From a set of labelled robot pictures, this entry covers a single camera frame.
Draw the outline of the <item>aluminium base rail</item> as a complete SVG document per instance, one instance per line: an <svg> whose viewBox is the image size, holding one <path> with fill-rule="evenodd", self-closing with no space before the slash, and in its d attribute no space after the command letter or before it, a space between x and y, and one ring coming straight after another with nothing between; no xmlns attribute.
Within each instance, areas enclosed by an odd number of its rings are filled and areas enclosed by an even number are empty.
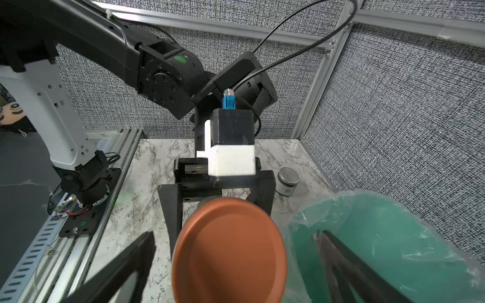
<svg viewBox="0 0 485 303"><path fill-rule="evenodd" d="M2 285L1 302L61 302L84 283L143 131L87 135L97 148L121 157L112 165L109 197L82 217L49 216Z"/></svg>

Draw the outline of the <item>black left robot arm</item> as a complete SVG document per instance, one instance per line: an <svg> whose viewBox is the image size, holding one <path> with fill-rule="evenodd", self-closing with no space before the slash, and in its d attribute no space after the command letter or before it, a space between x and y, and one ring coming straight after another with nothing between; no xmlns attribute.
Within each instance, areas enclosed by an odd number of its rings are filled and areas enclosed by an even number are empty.
<svg viewBox="0 0 485 303"><path fill-rule="evenodd" d="M174 184L158 188L174 246L182 205L249 188L248 201L271 213L275 176L253 153L254 122L277 100L252 52L218 74L173 39L128 25L90 1L2 1L1 83L21 103L47 146L61 189L88 212L112 188L107 156L88 145L59 79L57 45L109 70L141 96L181 119L192 113L195 157L175 161Z"/></svg>

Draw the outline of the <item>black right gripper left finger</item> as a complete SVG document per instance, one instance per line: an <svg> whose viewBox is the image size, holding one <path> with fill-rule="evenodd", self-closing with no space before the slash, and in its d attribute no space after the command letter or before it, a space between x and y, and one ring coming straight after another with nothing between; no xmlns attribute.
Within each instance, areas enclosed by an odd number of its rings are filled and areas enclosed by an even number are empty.
<svg viewBox="0 0 485 303"><path fill-rule="evenodd" d="M144 232L63 302L141 302L154 254L153 232Z"/></svg>

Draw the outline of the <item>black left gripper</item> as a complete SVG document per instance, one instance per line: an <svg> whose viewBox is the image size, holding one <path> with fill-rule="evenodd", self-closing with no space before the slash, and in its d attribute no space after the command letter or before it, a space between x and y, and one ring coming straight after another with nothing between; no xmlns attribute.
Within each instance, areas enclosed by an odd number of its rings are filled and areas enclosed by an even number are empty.
<svg viewBox="0 0 485 303"><path fill-rule="evenodd" d="M255 175L214 177L208 174L207 159L179 158L174 161L175 181L157 187L169 235L171 256L182 228L184 202L200 201L221 194L224 189L248 188L250 194L246 200L271 216L276 188L275 175L271 170L261 169L258 157L255 167Z"/></svg>

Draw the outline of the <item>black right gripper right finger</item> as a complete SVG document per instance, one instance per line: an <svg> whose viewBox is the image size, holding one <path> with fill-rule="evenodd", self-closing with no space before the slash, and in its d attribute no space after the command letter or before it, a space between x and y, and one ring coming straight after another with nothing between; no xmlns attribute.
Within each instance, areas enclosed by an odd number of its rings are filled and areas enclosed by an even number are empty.
<svg viewBox="0 0 485 303"><path fill-rule="evenodd" d="M410 302L329 231L314 242L323 262L331 302Z"/></svg>

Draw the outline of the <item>orange-lidded peanut jar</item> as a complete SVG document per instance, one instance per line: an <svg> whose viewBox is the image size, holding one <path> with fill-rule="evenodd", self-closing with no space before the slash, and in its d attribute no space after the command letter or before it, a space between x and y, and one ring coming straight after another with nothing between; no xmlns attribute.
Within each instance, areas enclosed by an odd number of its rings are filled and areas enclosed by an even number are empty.
<svg viewBox="0 0 485 303"><path fill-rule="evenodd" d="M198 211L200 208L204 207L205 205L213 202L213 201L226 201L232 199L230 196L210 196L207 198L203 198L200 202L198 202L196 211Z"/></svg>

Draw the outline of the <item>small silver-lidded tin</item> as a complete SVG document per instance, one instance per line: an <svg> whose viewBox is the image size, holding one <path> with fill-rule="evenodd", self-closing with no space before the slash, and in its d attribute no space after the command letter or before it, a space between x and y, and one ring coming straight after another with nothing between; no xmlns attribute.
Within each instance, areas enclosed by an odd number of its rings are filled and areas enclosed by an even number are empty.
<svg viewBox="0 0 485 303"><path fill-rule="evenodd" d="M299 184L299 174L290 167L283 167L277 174L276 192L283 196L291 196Z"/></svg>

